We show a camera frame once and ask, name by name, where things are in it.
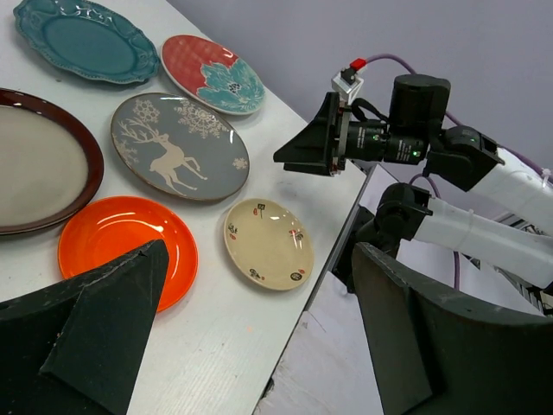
round plate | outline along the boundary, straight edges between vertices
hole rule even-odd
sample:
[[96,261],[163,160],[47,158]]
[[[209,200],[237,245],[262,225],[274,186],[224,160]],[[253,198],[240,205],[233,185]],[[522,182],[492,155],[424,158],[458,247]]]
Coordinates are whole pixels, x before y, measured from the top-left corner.
[[274,201],[250,199],[235,205],[226,216],[225,244],[242,273],[271,290],[291,290],[313,270],[308,233]]
[[191,35],[168,38],[162,64],[185,93],[213,109],[232,115],[252,114],[265,97],[263,83],[233,52]]
[[188,98],[145,93],[126,100],[113,115],[111,137],[137,176],[187,199],[223,199],[244,186],[250,172],[238,133]]
[[153,240],[163,239],[169,254],[167,277],[157,311],[179,301],[198,269],[194,237],[166,207],[132,196],[95,201],[63,229],[58,245],[61,275],[68,279],[110,262]]
[[116,84],[156,75],[152,42],[124,17],[86,0],[24,0],[17,31],[52,65],[89,80]]
[[78,119],[43,99],[0,89],[0,235],[73,216],[103,175],[98,143]]

wall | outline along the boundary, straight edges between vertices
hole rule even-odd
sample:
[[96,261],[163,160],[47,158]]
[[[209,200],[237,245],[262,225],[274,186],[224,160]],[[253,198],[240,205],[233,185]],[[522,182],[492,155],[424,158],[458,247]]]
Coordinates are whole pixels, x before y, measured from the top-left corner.
[[[553,166],[553,2],[549,0],[169,0],[233,49],[306,120],[330,79],[356,57],[393,53],[452,83],[448,109],[502,144]],[[365,98],[387,112],[404,70],[380,61],[364,73]],[[400,180],[421,167],[393,166]],[[438,181],[442,197],[493,216],[503,210]]]

cream plate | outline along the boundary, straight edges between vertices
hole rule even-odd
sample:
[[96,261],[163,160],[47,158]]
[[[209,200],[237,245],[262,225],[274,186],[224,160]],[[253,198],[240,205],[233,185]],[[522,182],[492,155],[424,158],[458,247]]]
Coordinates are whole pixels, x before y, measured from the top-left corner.
[[302,223],[274,201],[249,199],[225,220],[225,244],[234,264],[256,284],[291,290],[313,270],[313,245]]

plate rim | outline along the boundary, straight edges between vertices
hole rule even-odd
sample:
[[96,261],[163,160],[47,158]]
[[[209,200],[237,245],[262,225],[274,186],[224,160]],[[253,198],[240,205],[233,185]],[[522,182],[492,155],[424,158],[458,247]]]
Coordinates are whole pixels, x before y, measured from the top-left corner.
[[[279,206],[282,210],[290,212],[294,216],[294,218],[296,218],[296,220],[300,223],[301,228],[305,231],[305,233],[308,237],[308,240],[309,240],[309,246],[311,248],[310,253],[311,253],[311,258],[312,258],[313,264],[311,264],[311,270],[309,270],[308,277],[303,278],[302,281],[298,285],[296,285],[294,287],[290,287],[290,288],[283,288],[283,289],[268,287],[267,285],[261,283],[260,281],[256,280],[255,278],[253,278],[248,272],[244,271],[242,269],[242,267],[238,264],[237,260],[234,258],[234,255],[231,254],[231,249],[228,245],[228,243],[229,243],[228,238],[226,237],[226,229],[228,228],[228,220],[231,217],[231,214],[232,214],[232,212],[234,211],[235,208],[237,208],[239,205],[245,204],[246,202],[252,202],[252,201],[270,202],[270,203],[273,203],[273,204]],[[276,201],[272,201],[270,199],[263,199],[263,198],[260,198],[260,197],[251,197],[249,199],[244,199],[242,201],[239,201],[238,203],[235,203],[234,206],[232,206],[229,209],[229,211],[228,211],[228,213],[226,214],[226,217],[225,217],[225,222],[223,224],[223,240],[225,241],[225,247],[226,247],[226,251],[228,253],[228,256],[231,257],[232,262],[238,268],[240,273],[243,274],[244,276],[246,276],[250,281],[253,281],[255,284],[262,286],[266,290],[271,290],[271,291],[291,291],[291,290],[295,290],[296,288],[299,288],[300,286],[304,285],[306,283],[306,281],[308,281],[311,278],[311,275],[313,274],[313,268],[315,267],[315,249],[313,248],[313,241],[311,240],[311,236],[309,235],[309,232],[308,232],[307,228],[303,225],[302,221],[299,220],[298,217],[294,213],[292,213],[290,210],[288,210],[286,207],[282,206],[280,203],[278,203]]]
[[[182,226],[186,229],[188,236],[192,240],[192,244],[194,246],[194,275],[192,276],[192,278],[190,280],[190,284],[187,286],[186,290],[179,297],[177,297],[174,301],[170,301],[163,308],[158,308],[156,310],[156,313],[164,311],[164,310],[172,307],[173,305],[177,304],[179,301],[181,301],[188,294],[188,292],[192,288],[192,285],[194,285],[194,281],[196,280],[196,277],[198,276],[198,269],[200,268],[200,255],[199,255],[199,252],[198,252],[198,244],[196,244],[196,239],[194,237],[194,234],[192,233],[190,228],[187,226],[187,224],[184,222],[184,220],[182,220],[181,216],[179,216],[178,214],[173,212],[168,207],[162,205],[161,203],[159,203],[157,201],[152,201],[151,199],[148,199],[146,197],[133,196],[133,195],[113,195],[113,196],[104,197],[102,199],[98,199],[97,201],[93,201],[92,203],[86,205],[86,208],[88,208],[89,206],[95,206],[95,205],[97,205],[101,202],[111,201],[111,200],[114,200],[114,199],[140,200],[140,201],[147,201],[148,203],[156,205],[161,210],[169,213],[170,215],[175,216],[178,219],[178,221],[182,224]],[[57,253],[56,253],[56,259],[58,261],[58,268],[60,269],[61,277],[64,280],[69,279],[69,278],[77,277],[77,276],[73,276],[73,277],[67,277],[66,278],[65,275],[64,275],[64,272],[63,272],[63,269],[62,269],[62,266],[61,266],[61,260],[60,260],[61,241],[63,240],[63,235],[65,234],[67,225],[69,225],[69,223],[70,223],[70,221],[68,221],[67,224],[61,230],[61,235],[60,235],[60,238],[58,239]]]
[[181,198],[181,199],[184,199],[186,201],[223,201],[224,199],[227,199],[229,197],[231,197],[232,195],[235,195],[237,194],[237,192],[239,192],[244,186],[245,184],[247,183],[248,181],[248,178],[250,177],[250,165],[251,165],[251,160],[250,160],[250,153],[248,152],[248,148],[246,147],[245,145],[245,142],[244,140],[242,139],[242,137],[238,134],[238,132],[236,131],[236,129],[234,127],[232,127],[232,125],[230,125],[225,119],[223,119],[218,113],[215,112],[214,115],[216,115],[219,119],[219,121],[221,122],[222,125],[224,125],[226,128],[229,129],[229,131],[234,131],[234,138],[238,137],[240,139],[240,141],[242,142],[242,144],[244,145],[244,148],[245,148],[245,154],[247,156],[247,161],[248,161],[248,171],[245,175],[245,178],[244,178],[244,181],[242,182],[242,184],[236,189],[234,190],[233,192],[231,192],[230,194],[228,195],[225,195],[225,196],[222,196],[222,197],[216,197],[216,198],[210,198],[210,199],[207,199],[207,198],[198,198],[198,197],[193,197],[193,196],[188,196],[188,195],[178,195],[178,194],[175,194],[175,193],[172,193],[172,192],[169,192],[168,190],[166,190],[165,188],[161,188],[160,186],[158,186],[157,184],[154,184],[153,182],[151,182],[150,180],[148,180],[146,177],[143,177],[142,175],[139,175],[133,168],[130,164],[127,163],[127,161],[123,158],[123,156],[121,155],[121,153],[119,153],[118,149],[117,149],[117,146],[115,145],[115,138],[113,137],[114,136],[114,133],[113,133],[113,120],[115,119],[116,115],[118,114],[119,110],[121,109],[121,107],[126,104],[128,101],[132,100],[132,99],[136,99],[138,97],[142,97],[144,95],[162,95],[164,97],[173,97],[173,98],[181,98],[181,99],[187,99],[187,100],[191,100],[193,102],[194,105],[197,105],[199,106],[200,108],[206,110],[206,111],[209,111],[209,112],[213,112],[213,109],[212,108],[209,108],[209,107],[206,107],[205,105],[201,104],[201,102],[195,100],[195,99],[192,99],[192,98],[189,98],[189,97],[183,97],[181,95],[174,95],[172,93],[139,93],[138,95],[134,95],[128,99],[126,99],[125,101],[123,101],[118,107],[117,109],[115,110],[115,112],[111,115],[111,121],[110,121],[110,135],[111,135],[111,143],[113,144],[113,147],[115,149],[115,152],[118,154],[119,158],[121,159],[121,161],[123,161],[124,165],[127,166],[127,168],[136,176],[138,177],[140,180],[142,180],[143,182],[145,182],[146,184],[150,185],[152,188],[156,188],[160,191],[162,191],[163,193],[165,193],[166,195],[172,195],[174,197],[178,197],[178,198]]
[[223,110],[221,108],[218,108],[217,106],[215,105],[212,105],[212,104],[209,104],[207,103],[206,101],[204,101],[203,99],[201,99],[200,97],[198,97],[196,94],[192,93],[191,91],[189,91],[187,88],[185,88],[178,80],[176,80],[176,78],[171,74],[171,72],[168,70],[167,66],[165,65],[165,60],[163,59],[163,47],[165,46],[165,43],[167,43],[169,40],[173,39],[174,37],[194,37],[194,38],[197,38],[197,39],[201,39],[203,41],[208,41],[208,42],[211,42],[215,45],[219,45],[221,47],[223,47],[223,45],[221,45],[220,43],[217,43],[215,41],[212,41],[211,39],[207,39],[205,37],[199,37],[199,36],[196,36],[196,35],[172,35],[170,37],[168,37],[167,39],[165,39],[165,41],[163,42],[161,48],[160,48],[160,61],[162,62],[162,67],[163,67],[163,70],[165,71],[165,73],[167,74],[167,76],[173,81],[173,83],[179,88],[181,89],[183,92],[185,92],[186,94],[190,95],[192,98],[194,98],[196,101],[200,102],[201,104],[205,105],[205,106],[208,106],[209,108],[211,108],[212,110],[215,110],[217,112],[221,112],[223,114],[227,114],[227,115],[236,115],[236,116],[246,116],[246,115],[252,115],[258,111],[261,110],[261,108],[264,106],[265,104],[265,100],[267,98],[267,88],[265,86],[265,84],[261,81],[261,78],[259,78],[259,75],[257,75],[257,72],[256,71],[253,71],[253,68],[250,66],[250,64],[246,61],[244,61],[244,59],[242,59],[240,56],[238,56],[237,54],[235,54],[239,59],[241,59],[242,61],[245,62],[245,64],[251,68],[251,70],[255,73],[255,75],[259,78],[259,82],[261,83],[263,89],[264,89],[264,94],[263,94],[263,99],[261,100],[261,102],[259,103],[259,107],[256,108],[255,110],[252,110],[252,111],[247,111],[247,112],[233,112],[233,111],[227,111],[227,110]]
[[[103,10],[103,11],[109,11],[110,13],[117,16],[118,18],[126,21],[132,28],[134,28],[136,30],[136,33],[141,35],[146,40],[146,42],[150,46],[150,49],[154,52],[153,58],[155,59],[155,62],[154,62],[154,66],[152,67],[152,70],[149,73],[145,73],[144,75],[141,75],[141,76],[129,77],[127,75],[126,78],[124,78],[122,80],[118,80],[116,78],[113,78],[110,75],[105,75],[104,74],[104,75],[99,76],[99,75],[94,75],[94,74],[88,73],[87,71],[83,70],[81,67],[76,66],[76,65],[73,65],[74,67],[68,67],[66,64],[57,61],[56,59],[52,58],[48,54],[44,54],[43,48],[40,47],[39,45],[37,45],[36,42],[33,40],[33,38],[31,36],[29,36],[25,32],[25,30],[23,30],[23,28],[22,28],[22,17],[19,15],[20,10],[23,10],[25,7],[27,7],[30,3],[34,2],[34,1],[35,0],[22,0],[13,9],[13,14],[14,14],[14,17],[16,19],[16,30],[17,30],[17,33],[19,33],[19,35],[21,35],[21,37],[23,37],[23,39],[25,39],[27,41],[29,46],[32,49],[34,49],[45,60],[47,60],[51,65],[53,65],[55,67],[58,67],[59,69],[62,69],[64,71],[75,73],[78,76],[80,76],[82,78],[85,78],[87,80],[100,80],[100,81],[110,82],[112,84],[119,84],[119,85],[128,85],[128,84],[132,84],[132,83],[135,83],[135,82],[144,82],[144,81],[149,80],[150,78],[153,78],[154,76],[157,75],[157,72],[159,71],[159,66],[161,64],[161,58],[157,55],[156,46],[149,39],[149,37],[146,34],[144,34],[144,32],[140,28],[138,28],[136,25],[134,25],[126,17],[120,15],[116,11],[113,11],[113,10],[103,6],[102,4],[91,2],[89,0],[78,0],[78,2],[90,4],[95,9],[100,9],[100,10]],[[125,41],[127,41],[127,43],[129,43],[127,38],[122,37],[122,39],[124,39]]]
[[[7,105],[5,102],[6,99],[9,99],[9,97],[6,96],[7,94],[13,94],[17,97],[27,99],[28,102],[22,104],[21,98],[18,98],[17,100],[14,100],[14,102],[18,102],[22,105]],[[29,107],[29,104],[37,104],[37,106],[33,109]],[[0,106],[9,106],[21,111],[30,111],[34,114],[40,110],[41,114],[36,115],[40,115],[41,117],[56,123],[58,126],[67,131],[77,142],[79,147],[85,153],[86,167],[88,168],[85,185],[81,189],[79,195],[68,206],[64,207],[60,212],[51,214],[40,220],[34,220],[21,225],[0,226],[0,235],[13,235],[38,231],[40,229],[57,225],[58,223],[77,214],[96,195],[104,178],[104,156],[96,138],[74,115],[56,104],[46,101],[40,97],[36,97],[35,95],[0,88]],[[44,113],[44,107],[49,110],[48,112],[50,112],[50,117]],[[64,118],[65,123],[62,124],[59,118]]]

gray plate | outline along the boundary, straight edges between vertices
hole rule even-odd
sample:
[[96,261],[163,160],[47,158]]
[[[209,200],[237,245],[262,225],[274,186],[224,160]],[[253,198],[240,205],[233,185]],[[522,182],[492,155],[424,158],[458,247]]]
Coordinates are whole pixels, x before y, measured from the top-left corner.
[[244,186],[250,172],[238,133],[188,98],[145,93],[127,99],[111,119],[111,137],[137,176],[187,199],[223,199]]

